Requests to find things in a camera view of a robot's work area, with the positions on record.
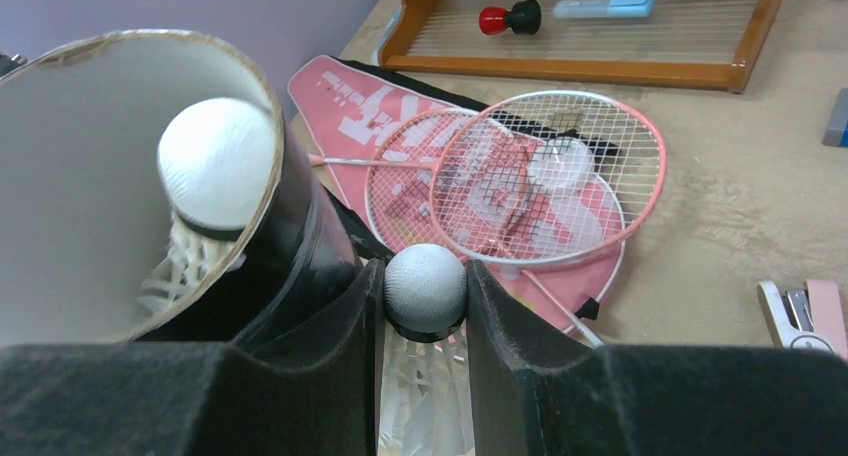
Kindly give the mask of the pink badminton racket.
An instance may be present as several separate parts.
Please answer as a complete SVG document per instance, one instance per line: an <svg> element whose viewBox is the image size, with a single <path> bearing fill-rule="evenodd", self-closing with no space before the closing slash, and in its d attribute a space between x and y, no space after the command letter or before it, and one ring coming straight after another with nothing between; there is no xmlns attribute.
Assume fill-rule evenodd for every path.
<svg viewBox="0 0 848 456"><path fill-rule="evenodd" d="M659 128L588 91L525 93L458 123L440 115L431 134L429 215L440 241L532 282L629 239L667 174Z"/></svg>
<svg viewBox="0 0 848 456"><path fill-rule="evenodd" d="M365 167L366 216L389 248L436 243L473 255L496 248L515 213L509 191L492 181L511 140L495 120L441 109L401 123L369 159L312 155L310 162Z"/></svg>

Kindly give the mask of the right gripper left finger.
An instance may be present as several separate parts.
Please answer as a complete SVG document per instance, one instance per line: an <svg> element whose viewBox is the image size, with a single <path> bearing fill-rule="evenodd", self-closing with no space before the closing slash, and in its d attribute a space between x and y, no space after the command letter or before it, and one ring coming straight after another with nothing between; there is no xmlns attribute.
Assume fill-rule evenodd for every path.
<svg viewBox="0 0 848 456"><path fill-rule="evenodd" d="M147 342L1 352L5 455L373 455L385 266L268 346Z"/></svg>

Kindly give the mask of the black shuttlecock tube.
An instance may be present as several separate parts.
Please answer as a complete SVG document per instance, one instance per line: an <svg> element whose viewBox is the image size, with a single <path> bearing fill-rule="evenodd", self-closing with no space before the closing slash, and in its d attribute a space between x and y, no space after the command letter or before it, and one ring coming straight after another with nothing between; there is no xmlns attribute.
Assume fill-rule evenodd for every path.
<svg viewBox="0 0 848 456"><path fill-rule="evenodd" d="M253 218L188 296L137 301L164 259L160 137L211 98L266 109L277 135ZM275 336L336 300L362 264L254 61L202 33L76 41L1 81L1 342L230 341Z"/></svg>

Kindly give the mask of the white feather shuttlecock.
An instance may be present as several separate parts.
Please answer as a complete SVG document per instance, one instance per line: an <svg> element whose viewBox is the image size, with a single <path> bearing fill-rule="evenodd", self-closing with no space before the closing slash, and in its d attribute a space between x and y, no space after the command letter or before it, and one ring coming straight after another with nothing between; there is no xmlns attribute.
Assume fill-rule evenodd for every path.
<svg viewBox="0 0 848 456"><path fill-rule="evenodd" d="M385 270L386 328L379 445L397 455L474 449L466 271L448 249L416 244Z"/></svg>
<svg viewBox="0 0 848 456"><path fill-rule="evenodd" d="M141 284L143 308L166 312L224 260L263 198L276 142L270 113L235 98L197 102L167 125L157 169L171 227L164 259Z"/></svg>

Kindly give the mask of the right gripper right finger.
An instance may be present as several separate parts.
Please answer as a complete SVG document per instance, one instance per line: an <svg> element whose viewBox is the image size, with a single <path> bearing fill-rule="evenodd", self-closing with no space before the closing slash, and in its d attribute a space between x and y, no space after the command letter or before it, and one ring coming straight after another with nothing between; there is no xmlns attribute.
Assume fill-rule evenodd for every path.
<svg viewBox="0 0 848 456"><path fill-rule="evenodd" d="M847 365L745 346L587 347L466 266L480 455L843 455Z"/></svg>

